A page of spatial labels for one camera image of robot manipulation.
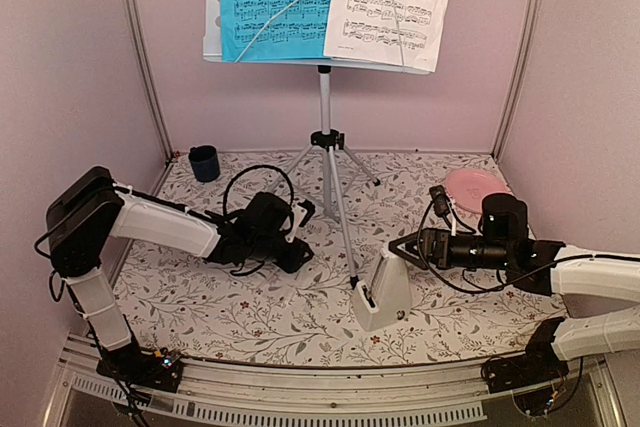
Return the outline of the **white metronome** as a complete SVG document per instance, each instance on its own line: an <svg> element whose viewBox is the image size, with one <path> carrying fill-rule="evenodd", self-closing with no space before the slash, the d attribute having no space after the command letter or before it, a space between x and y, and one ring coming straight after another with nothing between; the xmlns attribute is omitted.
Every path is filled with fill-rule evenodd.
<svg viewBox="0 0 640 427"><path fill-rule="evenodd" d="M357 322L366 332L405 321L412 307L405 261L382 247L374 262L372 276L356 283L351 305Z"/></svg>

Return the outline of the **light blue music stand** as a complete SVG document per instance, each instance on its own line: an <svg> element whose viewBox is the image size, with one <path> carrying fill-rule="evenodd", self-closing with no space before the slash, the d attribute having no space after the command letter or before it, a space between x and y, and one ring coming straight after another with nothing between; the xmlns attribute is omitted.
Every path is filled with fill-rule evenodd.
<svg viewBox="0 0 640 427"><path fill-rule="evenodd" d="M290 11L296 5L302 7L305 0L288 0L282 7L271 15L275 18L268 27L260 30L263 24L259 25L256 34L263 33L279 18L283 18L287 11ZM222 35L222 7L221 0L206 0L206 21L205 36L203 39L203 58L209 62L227 62L224 60L223 35ZM343 151L349 159L351 159L362 171L367 178L373 182L374 186L380 185L381 181L373 172L361 161L357 155L345 144L345 134L332 128L331 125L331 106L330 106L330 74L332 67L346 68L364 68L375 71L400 72L400 67L390 64L366 63L365 61L354 61L348 59L316 59L316 58L299 58L293 59L276 59L276 60L249 60L249 63L263 64L283 64L283 65L309 65L315 66L319 78L319 102L320 102L320 130L311 133L308 145L300 151L297 156L290 161L286 168L276 168L269 165L254 166L252 170L268 169L276 173L275 180L266 187L266 191L271 192L275 196L276 188L280 184L286 183L289 188L290 200L293 205L294 187L289 174L300 164L300 162L308 156L312 150L320 149L322 160L322 177L323 182L322 194L323 200L321 207L323 214L339 223L343 234L345 244L345 253L347 259L347 267L349 271L349 283L352 289L355 289L359 282L356 272L355 260L351 246L350 232L346 211L344 206L344 194L347 190L343 189L340 182L340 174L337 167L336 151Z"/></svg>

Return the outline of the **white sheet music page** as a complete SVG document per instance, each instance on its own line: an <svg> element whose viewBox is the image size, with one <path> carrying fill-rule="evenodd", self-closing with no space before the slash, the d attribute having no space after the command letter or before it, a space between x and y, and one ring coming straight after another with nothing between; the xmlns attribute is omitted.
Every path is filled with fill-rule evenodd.
<svg viewBox="0 0 640 427"><path fill-rule="evenodd" d="M449 0L331 0L324 55L432 73Z"/></svg>

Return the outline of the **blue sheet music page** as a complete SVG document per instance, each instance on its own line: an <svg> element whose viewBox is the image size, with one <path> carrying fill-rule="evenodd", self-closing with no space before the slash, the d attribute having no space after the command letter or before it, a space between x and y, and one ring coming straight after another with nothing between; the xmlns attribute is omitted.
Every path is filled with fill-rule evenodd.
<svg viewBox="0 0 640 427"><path fill-rule="evenodd" d="M226 62L321 59L331 0L220 0Z"/></svg>

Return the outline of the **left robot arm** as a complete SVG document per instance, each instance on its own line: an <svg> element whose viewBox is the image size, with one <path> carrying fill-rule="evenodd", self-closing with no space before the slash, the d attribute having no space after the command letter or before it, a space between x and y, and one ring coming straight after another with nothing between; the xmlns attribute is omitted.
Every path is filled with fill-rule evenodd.
<svg viewBox="0 0 640 427"><path fill-rule="evenodd" d="M111 366L128 381L148 373L146 355L132 346L134 336L101 271L110 238L133 239L177 249L206 262L234 266L243 276L248 261L272 262L297 272L313 252L297 231L315 213L309 201L283 200L257 193L247 206L200 213L184 204L144 194L117 183L102 166L89 169L48 207L45 256L77 299L82 315L110 352Z"/></svg>

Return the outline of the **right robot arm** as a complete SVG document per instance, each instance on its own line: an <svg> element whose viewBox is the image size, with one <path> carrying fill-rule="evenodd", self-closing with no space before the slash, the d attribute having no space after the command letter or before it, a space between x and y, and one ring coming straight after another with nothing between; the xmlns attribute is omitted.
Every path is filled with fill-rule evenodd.
<svg viewBox="0 0 640 427"><path fill-rule="evenodd" d="M631 304L592 317L542 322L517 362L517 374L524 382L539 382L556 362L638 349L638 256L532 239L526 204L507 193L483 199L479 227L479 234L472 235L421 226L390 242L388 249L435 277L452 268L502 270L507 285L524 292L589 295Z"/></svg>

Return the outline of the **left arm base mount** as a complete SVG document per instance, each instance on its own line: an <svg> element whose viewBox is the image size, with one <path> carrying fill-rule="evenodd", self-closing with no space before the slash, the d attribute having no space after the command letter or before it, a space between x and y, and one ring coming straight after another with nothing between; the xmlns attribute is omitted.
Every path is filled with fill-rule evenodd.
<svg viewBox="0 0 640 427"><path fill-rule="evenodd" d="M136 342L109 351L99 346L101 360L96 372L116 381L176 393L184 364L177 353L166 348L154 353L143 351Z"/></svg>

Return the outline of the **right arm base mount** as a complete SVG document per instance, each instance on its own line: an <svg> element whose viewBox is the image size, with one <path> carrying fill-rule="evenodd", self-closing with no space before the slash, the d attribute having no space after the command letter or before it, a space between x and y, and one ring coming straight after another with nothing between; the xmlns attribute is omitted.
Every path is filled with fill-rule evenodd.
<svg viewBox="0 0 640 427"><path fill-rule="evenodd" d="M493 356L484 362L480 375L490 393L520 389L560 379L569 373L567 361L552 350L526 350L519 355Z"/></svg>

